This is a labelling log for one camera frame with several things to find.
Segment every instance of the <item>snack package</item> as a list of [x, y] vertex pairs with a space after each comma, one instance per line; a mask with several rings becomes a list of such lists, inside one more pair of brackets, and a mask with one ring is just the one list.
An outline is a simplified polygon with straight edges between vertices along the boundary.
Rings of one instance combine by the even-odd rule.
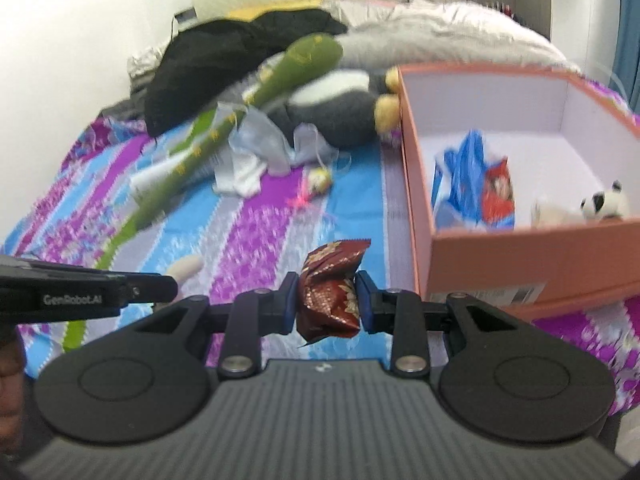
[[431, 207], [437, 229], [513, 229], [515, 204], [506, 156], [491, 154], [470, 131], [456, 150], [436, 156]]
[[307, 343], [328, 336], [354, 337], [360, 312], [353, 277], [371, 240], [340, 240], [306, 257], [298, 282], [296, 327]]

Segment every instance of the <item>green plush toy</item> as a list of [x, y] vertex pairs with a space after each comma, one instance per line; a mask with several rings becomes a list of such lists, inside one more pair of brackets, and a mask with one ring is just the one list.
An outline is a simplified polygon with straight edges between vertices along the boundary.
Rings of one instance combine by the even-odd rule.
[[[271, 76], [245, 100], [245, 104], [257, 108], [264, 107], [334, 69], [341, 57], [342, 47], [331, 36], [305, 36], [287, 49]], [[95, 266], [97, 269], [109, 269], [120, 247], [168, 210], [172, 199], [178, 195], [193, 173], [226, 142], [234, 127], [240, 125], [245, 112], [237, 111], [227, 116], [217, 128], [210, 129], [214, 116], [215, 111], [205, 112], [196, 119], [184, 146], [184, 149], [190, 150], [190, 154], [142, 198], [137, 211], [124, 222], [120, 231], [107, 244], [104, 254]], [[193, 139], [208, 130], [209, 135], [204, 140], [196, 146], [191, 146]], [[85, 330], [84, 321], [72, 321], [68, 324], [62, 343], [65, 351], [81, 345]]]

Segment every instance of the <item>yellow cloth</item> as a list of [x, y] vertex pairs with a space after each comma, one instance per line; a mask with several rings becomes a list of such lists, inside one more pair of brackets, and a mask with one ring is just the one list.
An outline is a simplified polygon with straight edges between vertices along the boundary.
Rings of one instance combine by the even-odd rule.
[[232, 10], [226, 15], [230, 20], [242, 20], [250, 22], [265, 12], [270, 10], [301, 10], [316, 9], [320, 6], [322, 0], [300, 0], [298, 2], [287, 2], [280, 4], [267, 4], [259, 7], [247, 7], [245, 9]]

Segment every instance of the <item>blue curtain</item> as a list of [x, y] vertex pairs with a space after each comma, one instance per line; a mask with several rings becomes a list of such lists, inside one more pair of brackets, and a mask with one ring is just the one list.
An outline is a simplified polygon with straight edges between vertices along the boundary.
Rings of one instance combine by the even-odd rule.
[[[620, 0], [620, 29], [613, 72], [622, 81], [631, 109], [640, 113], [640, 0]], [[613, 81], [610, 87], [618, 90]]]

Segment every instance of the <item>cardboard box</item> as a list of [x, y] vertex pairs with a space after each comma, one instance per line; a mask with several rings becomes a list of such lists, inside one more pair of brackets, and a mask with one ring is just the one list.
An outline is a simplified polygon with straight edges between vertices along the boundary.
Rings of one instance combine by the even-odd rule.
[[[640, 128], [613, 102], [564, 72], [428, 64], [401, 69], [401, 103], [415, 282], [423, 299], [462, 290], [531, 320], [640, 294]], [[435, 152], [458, 147], [472, 129], [509, 157], [514, 230], [436, 231]], [[534, 199], [579, 207], [615, 180], [633, 218], [530, 227]]]

